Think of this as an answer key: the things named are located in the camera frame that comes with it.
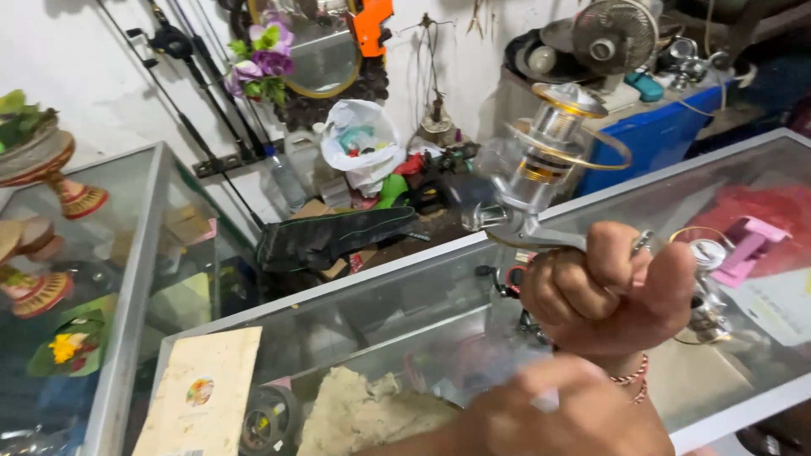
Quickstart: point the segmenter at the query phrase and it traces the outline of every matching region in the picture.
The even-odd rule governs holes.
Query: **glass display case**
[[[263,300],[247,240],[167,145],[69,177],[104,188],[108,200],[67,220],[47,185],[0,193],[0,220],[49,220],[61,239],[47,256],[19,255],[3,267],[25,277],[66,273],[72,283],[53,307],[26,318],[11,312],[12,296],[0,293],[0,433],[41,427],[31,438],[67,443],[58,454],[80,447],[82,455],[111,455],[122,448],[131,401],[133,421],[138,404],[148,404],[161,339]],[[49,348],[56,334],[95,309],[102,329],[85,346],[99,356],[60,366],[56,347],[52,355]],[[45,372],[36,366],[44,362],[40,355],[48,361]],[[0,440],[0,453],[13,440]]]
[[[738,209],[753,212],[727,213],[730,223],[745,215],[787,217],[794,243],[763,260],[778,266],[725,289],[732,299],[725,311],[730,321],[757,341],[694,345],[671,339],[649,352],[650,397],[677,454],[811,398],[809,154],[811,141],[773,131],[539,215],[543,226],[557,230],[585,234],[593,222],[612,220],[654,230],[665,240],[683,227],[718,221],[733,196]],[[289,377],[304,411],[337,365],[370,381],[392,372],[401,384],[414,385],[420,364],[458,354],[488,331],[497,308],[511,308],[517,322],[518,301],[500,298],[490,277],[474,273],[515,253],[484,233],[472,234],[167,337],[155,382],[179,338],[260,326],[253,383]],[[433,386],[427,388],[436,392]]]

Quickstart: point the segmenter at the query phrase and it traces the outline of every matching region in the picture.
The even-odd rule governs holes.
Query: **white wall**
[[[222,42],[230,39],[225,15],[214,0],[179,0],[214,54],[219,46],[202,20],[201,5]],[[158,0],[176,25],[167,0]],[[154,21],[145,0],[105,0],[124,29],[143,28],[151,34]],[[395,37],[387,42],[390,97],[385,110],[401,135],[414,130],[422,115],[427,83],[427,52],[417,68],[417,43],[421,28],[415,25],[424,12],[440,27],[436,53],[439,86],[456,124],[475,139],[486,139],[503,103],[497,91],[504,47],[510,39],[550,20],[572,15],[577,0],[488,0],[479,19],[486,36],[467,33],[474,0],[394,0],[395,15],[387,26]],[[141,55],[149,51],[137,41]],[[106,20],[95,0],[2,0],[0,4],[0,92],[22,88],[30,101],[61,111],[62,127],[71,131],[78,148],[69,166],[126,152],[158,140],[169,143],[180,160],[190,166],[204,159],[188,134],[174,120],[174,113],[153,87],[146,71]],[[159,58],[158,77],[218,156],[233,152],[234,145],[222,122],[198,94],[186,68]],[[264,125],[273,139],[284,135],[269,108],[260,107]],[[279,200],[269,202],[260,192],[260,172],[236,170],[230,176],[249,204],[266,222],[276,222]],[[251,236],[251,223],[235,203],[221,178],[210,178],[206,188],[223,209]]]

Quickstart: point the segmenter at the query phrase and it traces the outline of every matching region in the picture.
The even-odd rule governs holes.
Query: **gold spool rim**
[[[598,140],[604,142],[605,144],[611,146],[613,149],[617,151],[620,157],[623,158],[624,162],[621,165],[599,165],[597,163],[592,163],[590,161],[585,161],[577,157],[572,157],[570,154],[548,146],[546,144],[542,144],[532,136],[527,135],[523,131],[515,128],[514,126],[510,125],[509,123],[506,124],[507,128],[518,138],[524,140],[527,144],[539,148],[543,150],[545,153],[552,155],[553,157],[559,158],[560,160],[566,161],[573,165],[583,166],[589,170],[603,170],[603,171],[620,171],[629,168],[633,164],[633,155],[631,154],[631,149],[628,148],[625,144],[622,144],[617,138],[612,136],[606,135],[600,131],[592,131],[589,128],[581,127],[583,130],[588,132],[590,135],[594,136]]]
[[[546,103],[549,103],[550,105],[555,106],[556,108],[558,108],[560,110],[564,110],[564,111],[566,111],[566,112],[568,112],[570,114],[575,114],[575,115],[579,115],[579,116],[586,117],[586,118],[605,118],[605,117],[608,116],[608,113],[603,114],[603,113],[595,113],[594,111],[589,111],[589,110],[582,110],[582,109],[578,108],[575,105],[569,105],[569,104],[563,103],[562,101],[558,101],[555,98],[553,98],[551,95],[546,93],[546,88],[545,87],[541,88],[537,84],[532,86],[532,93],[534,93],[535,95],[540,97]]]
[[[260,23],[260,12],[256,8],[256,2],[257,1],[258,0],[247,0],[248,12],[251,14],[251,20],[253,21],[254,24],[259,24]],[[349,8],[350,12],[353,15],[358,14],[358,8],[355,6],[355,1],[354,0],[346,0],[346,6]],[[332,90],[330,90],[328,92],[313,92],[311,90],[308,90],[308,89],[302,87],[301,85],[296,84],[295,82],[292,82],[290,80],[289,76],[283,77],[282,80],[285,81],[285,84],[287,84],[287,87],[290,87],[290,89],[293,90],[293,92],[296,92],[299,95],[303,95],[305,97],[315,98],[315,99],[330,98],[330,97],[335,97],[337,94],[345,91],[346,89],[348,89],[350,87],[350,85],[354,84],[354,82],[356,80],[358,80],[358,75],[360,75],[360,68],[361,68],[362,65],[363,65],[363,55],[360,53],[360,48],[357,47],[357,44],[356,44],[356,46],[355,46],[355,64],[354,64],[354,68],[352,69],[352,74],[351,74],[352,76],[349,79],[347,79],[346,81],[339,84],[337,87],[335,87],[334,89],[332,89]]]

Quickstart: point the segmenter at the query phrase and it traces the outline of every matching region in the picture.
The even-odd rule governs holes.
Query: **reel spool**
[[[532,91],[543,100],[535,117],[508,124],[511,136],[492,141],[474,159],[474,171],[494,186],[497,204],[480,204],[462,220],[469,230],[487,228],[491,237],[521,247],[532,244],[535,216],[549,207],[576,166],[624,170],[632,162],[631,151],[620,141],[583,127],[587,118],[604,118],[608,111],[580,85],[538,83]],[[584,132],[614,148],[623,162],[599,165],[583,160]]]

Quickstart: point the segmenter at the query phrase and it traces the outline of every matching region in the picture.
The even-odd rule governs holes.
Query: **plastic bag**
[[[388,144],[374,152],[350,157],[341,145],[342,136],[351,129],[365,132],[369,127],[372,134],[371,138],[364,138],[364,148]],[[391,119],[380,105],[363,100],[341,100],[329,111],[321,153],[331,167],[345,171],[350,186],[367,198],[376,195],[383,188],[383,179],[406,160],[406,150]]]

